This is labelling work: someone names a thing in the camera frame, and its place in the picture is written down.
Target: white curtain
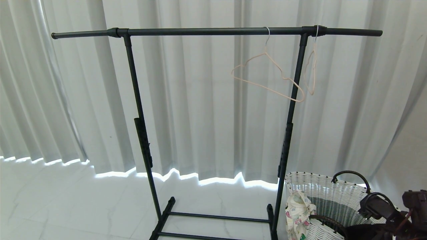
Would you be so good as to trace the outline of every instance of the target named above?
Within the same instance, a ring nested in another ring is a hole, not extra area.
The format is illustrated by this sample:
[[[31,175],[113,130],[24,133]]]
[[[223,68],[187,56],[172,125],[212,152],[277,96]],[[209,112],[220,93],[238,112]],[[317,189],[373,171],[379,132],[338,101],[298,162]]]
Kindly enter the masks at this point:
[[[383,30],[378,38],[317,39],[316,91],[309,95],[301,80],[308,96],[296,104],[287,171],[326,175],[374,174],[425,68],[422,0],[0,2],[3,154],[64,162],[87,156],[97,173],[145,171],[123,39],[50,40],[50,32],[315,24]],[[230,75],[262,53],[265,41],[132,37],[154,172],[176,168],[206,179],[241,171],[247,181],[277,182],[289,100]],[[287,77],[294,76],[298,45],[299,36],[269,39],[269,54]],[[290,95],[291,83],[266,58],[238,74]],[[308,70],[310,81],[312,74]]]

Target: rack base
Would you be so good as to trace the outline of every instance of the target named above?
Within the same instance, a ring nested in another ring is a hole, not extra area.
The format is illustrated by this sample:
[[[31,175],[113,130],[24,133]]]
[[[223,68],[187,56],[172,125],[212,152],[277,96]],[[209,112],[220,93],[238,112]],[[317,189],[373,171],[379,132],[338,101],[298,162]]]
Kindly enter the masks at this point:
[[[218,216],[218,215],[208,215],[208,214],[192,214],[192,213],[180,213],[173,212],[172,207],[175,204],[175,198],[171,197],[166,205],[163,214],[154,228],[153,233],[151,234],[150,240],[157,240],[160,236],[164,237],[179,237],[186,239],[202,239],[202,240],[239,240],[237,238],[223,238],[223,237],[209,237],[209,236],[198,236],[198,235],[188,235],[188,234],[179,234],[179,233],[169,233],[162,232],[164,225],[166,224],[167,218],[169,216],[180,216],[180,217],[199,217],[199,218],[210,218],[210,219],[222,219],[222,220],[234,220],[234,221],[243,221],[243,222],[257,222],[257,223],[268,223],[270,229],[271,240],[278,240],[277,231],[272,231],[274,212],[273,206],[271,204],[267,205],[267,216],[268,219],[257,219],[257,218],[246,218],[246,217],[228,217],[228,216]]]

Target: vertical black pole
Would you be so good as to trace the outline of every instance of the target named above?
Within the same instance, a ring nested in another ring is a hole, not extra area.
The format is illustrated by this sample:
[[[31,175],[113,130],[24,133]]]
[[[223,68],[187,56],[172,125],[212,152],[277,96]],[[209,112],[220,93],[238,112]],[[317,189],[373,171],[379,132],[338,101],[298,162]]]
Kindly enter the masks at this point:
[[[144,112],[142,111],[141,96],[139,94],[135,62],[134,62],[133,53],[132,53],[131,37],[128,34],[125,34],[123,35],[123,38],[125,40],[126,52],[128,54],[129,69],[131,71],[132,84],[133,84],[135,99],[136,99],[136,107],[138,109],[138,116],[139,116],[139,118],[134,119],[136,131],[138,134],[139,144],[142,150],[142,156],[144,158],[145,170],[147,171],[148,183],[150,184],[151,194],[153,196],[154,207],[156,208],[157,218],[161,220],[159,200],[157,198],[156,187],[154,185],[153,173],[151,172],[151,168],[153,167],[153,161],[151,159],[150,147],[149,147],[150,143],[148,142],[147,129],[145,127]]]
[[[295,78],[294,78],[294,81],[296,84],[299,84],[299,79],[301,77],[302,63],[304,60],[304,53],[305,53],[305,47],[307,46],[308,36],[309,36],[308,33],[302,34],[299,42],[299,52],[298,52],[298,59],[296,61]],[[294,85],[292,88],[291,97],[293,99],[296,99],[297,93],[298,93],[298,88]],[[294,111],[295,111],[295,101],[290,101],[288,119],[286,122],[285,139],[283,141],[282,155],[280,158],[279,186],[277,189],[276,207],[274,209],[274,219],[273,219],[273,227],[272,227],[272,232],[276,234],[277,234],[277,222],[279,219],[279,212],[280,212],[280,203],[282,201],[283,185],[285,183],[286,165],[288,163],[289,147],[290,147],[291,136],[292,136],[292,127],[293,127],[292,118],[293,118]]]

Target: white cloth with floral print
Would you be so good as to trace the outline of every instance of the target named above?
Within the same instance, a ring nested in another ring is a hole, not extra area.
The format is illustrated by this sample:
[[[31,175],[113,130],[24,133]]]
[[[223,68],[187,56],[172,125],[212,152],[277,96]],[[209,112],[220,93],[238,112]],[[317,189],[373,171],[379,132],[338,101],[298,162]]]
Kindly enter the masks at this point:
[[[294,191],[286,205],[286,231],[289,240],[304,240],[310,226],[309,216],[316,214],[316,206],[311,204],[304,191]]]

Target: clothes hanger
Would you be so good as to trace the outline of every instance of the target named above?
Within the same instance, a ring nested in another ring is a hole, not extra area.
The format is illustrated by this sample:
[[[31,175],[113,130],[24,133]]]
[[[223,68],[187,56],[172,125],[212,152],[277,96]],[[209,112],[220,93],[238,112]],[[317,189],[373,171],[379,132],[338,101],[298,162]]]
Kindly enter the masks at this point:
[[[253,84],[253,85],[256,85],[256,86],[258,86],[258,87],[262,87],[262,88],[265,88],[265,89],[267,89],[267,90],[269,90],[269,91],[271,91],[271,92],[273,92],[273,93],[275,93],[275,94],[278,94],[278,95],[280,95],[280,96],[282,96],[282,97],[285,97],[285,98],[287,98],[287,99],[290,99],[290,100],[292,100],[292,101],[295,101],[295,102],[302,102],[302,101],[304,101],[304,99],[305,99],[305,93],[304,93],[304,91],[301,89],[301,87],[293,80],[293,79],[291,79],[291,78],[285,78],[285,77],[283,77],[283,70],[279,67],[279,65],[271,58],[271,56],[267,53],[267,43],[268,43],[268,40],[270,39],[270,29],[268,28],[268,27],[265,27],[265,28],[267,28],[267,30],[268,30],[268,38],[267,38],[267,41],[266,41],[266,44],[265,44],[265,48],[264,48],[264,52],[262,53],[262,54],[259,54],[259,55],[256,55],[256,56],[254,56],[254,57],[251,57],[251,58],[249,58],[246,62],[245,62],[245,64],[240,64],[240,65],[238,65],[238,66],[236,66],[236,67],[234,67],[233,68],[233,70],[231,71],[231,75],[233,76],[233,78],[234,79],[237,79],[237,80],[240,80],[240,81],[243,81],[243,82],[247,82],[247,83],[250,83],[250,84]],[[292,84],[293,85],[295,85],[300,91],[301,91],[301,93],[302,93],[302,99],[301,100],[297,100],[297,99],[293,99],[293,98],[291,98],[291,97],[289,97],[289,96],[286,96],[286,95],[284,95],[284,94],[281,94],[281,93],[279,93],[279,92],[277,92],[277,91],[275,91],[275,90],[273,90],[273,89],[270,89],[270,88],[268,88],[268,87],[266,87],[266,86],[262,86],[262,85],[260,85],[260,84],[257,84],[257,83],[254,83],[254,82],[250,82],[250,81],[248,81],[248,80],[244,80],[244,79],[242,79],[242,78],[239,78],[239,77],[236,77],[236,76],[234,76],[234,70],[236,70],[237,68],[239,68],[239,67],[246,67],[246,65],[248,64],[248,62],[249,61],[251,61],[251,60],[253,60],[253,59],[255,59],[255,58],[257,58],[257,57],[261,57],[261,56],[263,56],[263,55],[266,55],[267,57],[268,57],[268,59],[271,61],[271,62],[273,62],[273,64],[280,70],[280,73],[281,73],[281,77],[282,77],[282,79],[283,80],[290,80],[291,82],[292,82]]]
[[[316,62],[317,62],[316,40],[317,40],[318,33],[319,33],[319,25],[317,25],[316,37],[314,38],[314,41],[313,41],[313,50],[311,51],[310,56],[308,57],[307,64],[305,65],[305,68],[304,68],[304,74],[302,75],[302,78],[304,79],[304,84],[307,87],[307,90],[310,93],[310,95],[314,94],[314,87],[316,86]],[[307,66],[310,64],[310,58],[312,55],[313,55],[313,91],[310,91],[310,88],[308,87],[308,84],[307,84],[307,80],[305,79],[305,73],[307,72]]]

